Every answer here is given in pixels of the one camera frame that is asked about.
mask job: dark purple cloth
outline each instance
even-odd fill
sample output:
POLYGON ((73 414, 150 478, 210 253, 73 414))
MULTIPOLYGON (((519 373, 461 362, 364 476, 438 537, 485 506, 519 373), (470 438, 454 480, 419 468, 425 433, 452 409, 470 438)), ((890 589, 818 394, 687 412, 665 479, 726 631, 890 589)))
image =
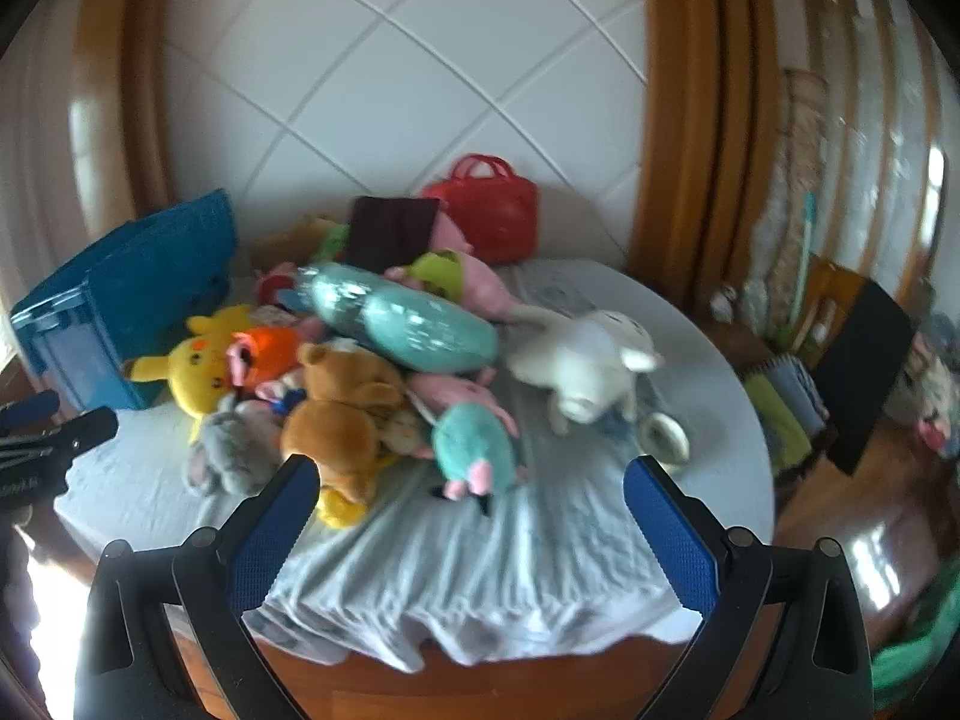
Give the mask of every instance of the dark purple cloth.
POLYGON ((432 197, 357 197, 344 264, 382 274, 429 251, 440 204, 432 197))

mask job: diamond pattern wall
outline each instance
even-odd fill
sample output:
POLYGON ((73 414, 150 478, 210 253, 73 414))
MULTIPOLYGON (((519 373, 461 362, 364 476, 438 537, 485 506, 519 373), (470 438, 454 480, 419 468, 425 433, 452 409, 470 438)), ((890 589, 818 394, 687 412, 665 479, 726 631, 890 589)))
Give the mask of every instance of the diamond pattern wall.
POLYGON ((176 190, 241 239, 468 151, 541 185, 541 253, 621 266, 646 90, 644 0, 168 0, 176 190))

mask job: yellow plush toy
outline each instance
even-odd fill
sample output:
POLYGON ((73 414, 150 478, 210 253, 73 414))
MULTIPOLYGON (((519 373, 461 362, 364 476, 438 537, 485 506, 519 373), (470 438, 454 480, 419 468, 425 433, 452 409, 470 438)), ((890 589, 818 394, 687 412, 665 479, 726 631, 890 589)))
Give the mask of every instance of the yellow plush toy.
POLYGON ((250 306, 238 305, 220 309, 212 317, 190 317, 186 326, 193 338, 178 343, 166 357, 139 357, 127 366, 127 378, 133 382, 166 379, 176 405, 196 420, 191 442, 200 420, 214 413, 229 392, 227 348, 234 333, 251 328, 250 311, 250 306))

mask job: handbag handle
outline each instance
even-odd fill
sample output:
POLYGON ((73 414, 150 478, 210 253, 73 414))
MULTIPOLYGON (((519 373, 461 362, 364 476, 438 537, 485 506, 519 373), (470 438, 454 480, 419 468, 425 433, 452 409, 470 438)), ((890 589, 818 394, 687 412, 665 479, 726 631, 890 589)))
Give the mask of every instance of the handbag handle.
POLYGON ((491 154, 468 154, 461 157, 457 164, 453 166, 453 170, 450 170, 450 178, 463 180, 472 177, 473 169, 478 165, 486 165, 493 171, 493 175, 500 178, 515 177, 514 169, 510 167, 510 163, 506 160, 494 157, 491 154))

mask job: white plush's ear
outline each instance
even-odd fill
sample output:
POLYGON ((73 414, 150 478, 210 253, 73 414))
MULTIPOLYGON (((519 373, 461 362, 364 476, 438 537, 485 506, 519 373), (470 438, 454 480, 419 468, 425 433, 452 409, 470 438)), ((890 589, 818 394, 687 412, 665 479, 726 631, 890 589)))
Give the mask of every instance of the white plush's ear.
POLYGON ((664 364, 664 358, 656 352, 643 352, 627 346, 621 347, 620 361, 634 373, 650 373, 664 364))

